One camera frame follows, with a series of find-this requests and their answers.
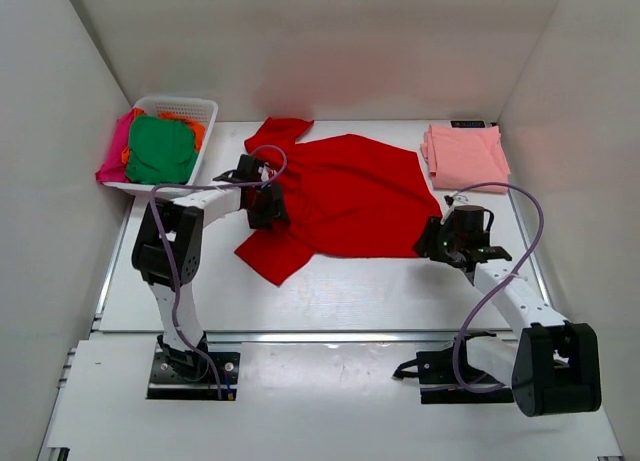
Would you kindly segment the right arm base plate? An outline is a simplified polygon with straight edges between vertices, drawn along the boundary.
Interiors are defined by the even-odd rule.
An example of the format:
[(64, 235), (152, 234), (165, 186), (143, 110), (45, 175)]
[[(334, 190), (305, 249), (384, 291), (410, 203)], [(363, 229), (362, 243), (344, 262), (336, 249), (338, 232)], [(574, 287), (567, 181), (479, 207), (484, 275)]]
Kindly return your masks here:
[[(436, 350), (417, 351), (413, 359), (398, 365), (392, 378), (398, 381), (416, 379), (422, 405), (512, 404), (514, 400), (509, 387), (500, 387), (488, 393), (476, 393), (460, 386), (453, 368), (454, 344), (455, 340)], [(467, 345), (479, 348), (482, 356), (498, 356), (497, 364), (489, 373), (469, 364), (466, 356)], [(472, 331), (461, 343), (460, 375), (477, 389), (498, 385), (502, 379), (510, 383), (516, 351), (514, 341), (504, 341), (488, 331)]]

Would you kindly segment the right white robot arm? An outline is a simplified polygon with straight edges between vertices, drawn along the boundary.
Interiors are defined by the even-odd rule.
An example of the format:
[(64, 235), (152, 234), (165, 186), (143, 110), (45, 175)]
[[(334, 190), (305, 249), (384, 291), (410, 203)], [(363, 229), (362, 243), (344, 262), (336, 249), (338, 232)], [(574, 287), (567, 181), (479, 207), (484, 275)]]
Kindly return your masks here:
[(453, 206), (429, 217), (416, 254), (461, 271), (507, 322), (517, 343), (468, 332), (465, 320), (448, 357), (457, 388), (485, 395), (511, 394), (528, 417), (595, 412), (602, 403), (598, 340), (586, 323), (573, 323), (521, 278), (511, 255), (491, 243), (493, 213), (477, 205)]

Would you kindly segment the red t shirt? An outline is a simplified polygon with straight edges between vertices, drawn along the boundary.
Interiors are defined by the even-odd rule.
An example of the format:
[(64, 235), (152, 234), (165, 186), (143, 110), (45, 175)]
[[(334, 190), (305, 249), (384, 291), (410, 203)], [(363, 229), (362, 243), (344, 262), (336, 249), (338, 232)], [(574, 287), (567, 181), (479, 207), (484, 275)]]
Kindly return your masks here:
[(269, 118), (245, 140), (248, 153), (284, 170), (277, 181), (290, 221), (254, 231), (236, 255), (276, 286), (314, 255), (414, 257), (441, 213), (417, 154), (356, 134), (303, 142), (312, 125)]

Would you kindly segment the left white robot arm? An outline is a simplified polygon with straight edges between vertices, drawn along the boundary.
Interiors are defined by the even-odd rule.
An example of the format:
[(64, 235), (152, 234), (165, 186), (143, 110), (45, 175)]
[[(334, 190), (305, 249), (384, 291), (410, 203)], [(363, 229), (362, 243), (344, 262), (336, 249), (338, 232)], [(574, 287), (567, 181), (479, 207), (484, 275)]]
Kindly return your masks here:
[(192, 286), (205, 228), (238, 211), (247, 213), (253, 230), (290, 223), (279, 185), (288, 159), (282, 149), (270, 148), (281, 156), (279, 168), (253, 151), (208, 185), (161, 184), (150, 191), (131, 261), (157, 302), (163, 324), (158, 344), (165, 362), (188, 383), (220, 380)]

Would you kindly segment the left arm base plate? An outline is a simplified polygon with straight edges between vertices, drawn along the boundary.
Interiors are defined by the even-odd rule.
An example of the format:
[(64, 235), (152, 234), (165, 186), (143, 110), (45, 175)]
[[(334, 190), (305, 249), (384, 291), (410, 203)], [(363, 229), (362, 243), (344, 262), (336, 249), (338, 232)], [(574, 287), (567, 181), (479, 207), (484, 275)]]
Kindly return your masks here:
[(241, 353), (209, 345), (209, 361), (156, 343), (146, 398), (149, 400), (221, 401), (237, 399)]

